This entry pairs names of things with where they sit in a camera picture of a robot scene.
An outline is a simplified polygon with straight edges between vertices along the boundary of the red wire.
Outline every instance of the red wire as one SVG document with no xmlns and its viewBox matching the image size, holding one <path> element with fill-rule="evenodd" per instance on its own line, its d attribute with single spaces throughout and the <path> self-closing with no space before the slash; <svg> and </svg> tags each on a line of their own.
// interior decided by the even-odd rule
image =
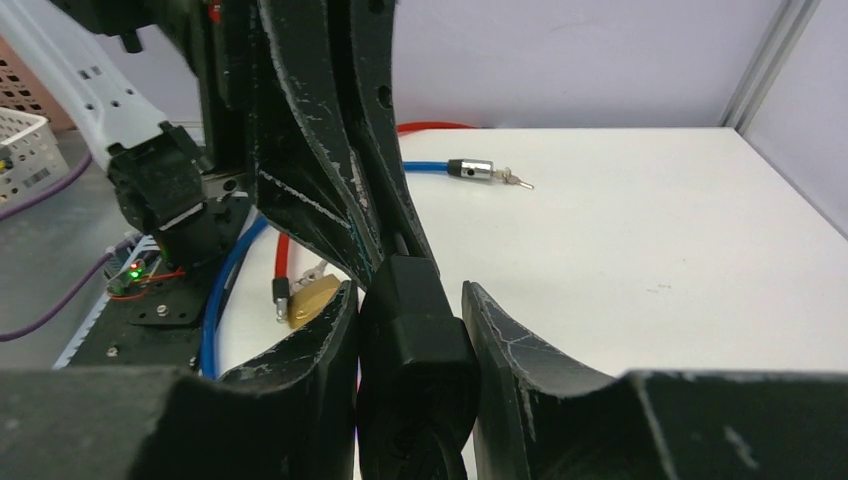
<svg viewBox="0 0 848 480">
<path fill-rule="evenodd" d="M 456 128 L 477 128 L 473 125 L 454 122 L 409 122 L 398 125 L 398 133 L 412 133 L 421 130 L 446 130 Z"/>
<path fill-rule="evenodd" d="M 289 271 L 289 237 L 280 233 L 277 239 L 277 259 L 274 262 L 274 278 L 282 278 Z"/>
</svg>

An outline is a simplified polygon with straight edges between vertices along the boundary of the wall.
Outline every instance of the wall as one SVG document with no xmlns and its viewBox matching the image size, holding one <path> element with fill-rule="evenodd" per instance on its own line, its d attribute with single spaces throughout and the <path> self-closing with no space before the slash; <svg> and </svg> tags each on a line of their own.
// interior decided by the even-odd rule
<svg viewBox="0 0 848 480">
<path fill-rule="evenodd" d="M 822 0 L 745 138 L 848 232 L 848 2 Z"/>
<path fill-rule="evenodd" d="M 399 121 L 488 126 L 715 126 L 776 0 L 402 0 Z M 175 120 L 200 119 L 190 73 L 165 40 L 143 54 L 103 39 Z"/>
</svg>

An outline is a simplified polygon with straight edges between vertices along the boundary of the purple cable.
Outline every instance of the purple cable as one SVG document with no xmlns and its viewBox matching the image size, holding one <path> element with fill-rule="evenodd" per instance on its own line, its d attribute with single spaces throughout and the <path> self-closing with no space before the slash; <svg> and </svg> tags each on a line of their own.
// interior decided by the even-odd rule
<svg viewBox="0 0 848 480">
<path fill-rule="evenodd" d="M 115 245 L 115 251 L 129 247 L 130 245 L 134 244 L 138 240 L 138 238 L 139 237 L 136 235 Z M 0 333 L 0 343 L 11 342 L 12 340 L 17 340 L 21 337 L 25 337 L 46 325 L 47 322 L 49 322 L 53 317 L 56 316 L 57 313 L 59 313 L 59 310 L 63 309 L 65 305 L 67 305 L 68 302 L 70 302 L 71 299 L 74 298 L 77 293 L 79 293 L 83 285 L 85 285 L 86 282 L 91 279 L 91 277 L 97 274 L 97 271 L 103 267 L 103 265 L 106 263 L 107 260 L 109 260 L 109 257 L 111 257 L 112 255 L 114 255 L 114 253 L 106 253 L 102 257 L 100 257 L 97 262 L 92 265 L 92 267 L 89 268 L 87 272 L 85 272 L 85 275 L 83 275 L 82 278 L 80 278 L 77 283 L 74 284 L 74 286 L 71 287 L 70 290 L 68 290 L 68 293 L 66 293 L 65 296 L 62 297 L 62 299 L 59 300 L 58 303 L 56 303 L 56 305 L 53 305 L 53 308 L 51 308 L 47 311 L 47 313 L 42 315 L 41 318 L 20 330 L 15 330 L 14 332 L 9 333 Z"/>
<path fill-rule="evenodd" d="M 78 179 L 80 175 L 85 172 L 88 166 L 91 165 L 91 161 L 92 156 L 91 152 L 89 152 L 85 155 L 85 157 L 83 157 L 82 160 L 80 160 L 80 163 L 77 164 L 77 166 L 74 167 L 73 170 L 68 172 L 68 174 L 62 177 L 58 182 L 47 187 L 43 192 L 39 193 L 38 195 L 30 198 L 25 202 L 15 205 L 14 207 L 9 207 L 7 209 L 0 210 L 0 222 L 6 220 L 12 215 L 17 215 L 18 213 L 23 212 L 24 210 L 29 207 L 32 207 L 33 205 L 37 205 L 43 202 L 44 200 L 47 200 L 48 198 L 52 197 L 53 195 L 56 195 L 57 193 L 67 188 L 68 185 L 74 183 L 74 180 Z"/>
</svg>

